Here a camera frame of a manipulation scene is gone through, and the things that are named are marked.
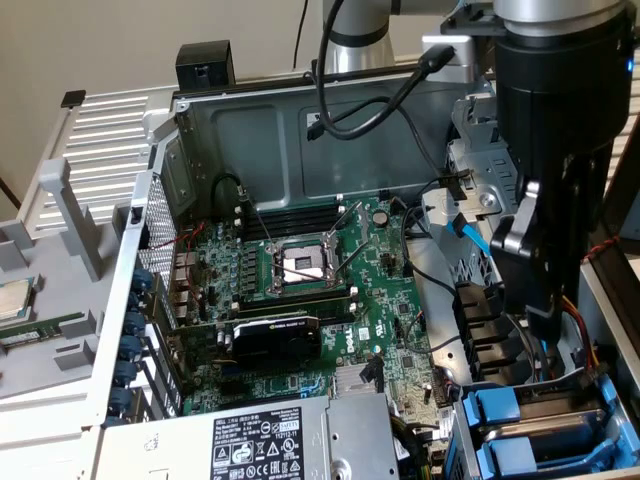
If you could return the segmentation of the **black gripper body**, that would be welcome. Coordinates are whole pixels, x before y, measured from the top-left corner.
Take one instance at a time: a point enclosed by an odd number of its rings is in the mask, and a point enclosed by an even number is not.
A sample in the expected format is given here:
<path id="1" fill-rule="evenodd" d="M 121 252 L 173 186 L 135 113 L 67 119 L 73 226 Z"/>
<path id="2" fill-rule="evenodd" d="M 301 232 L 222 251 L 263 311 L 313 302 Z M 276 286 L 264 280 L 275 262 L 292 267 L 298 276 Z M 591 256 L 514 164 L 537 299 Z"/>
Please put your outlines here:
<path id="1" fill-rule="evenodd" d="M 629 113 L 632 47 L 627 22 L 497 39 L 499 130 L 521 175 L 554 176 L 566 157 L 612 143 Z"/>

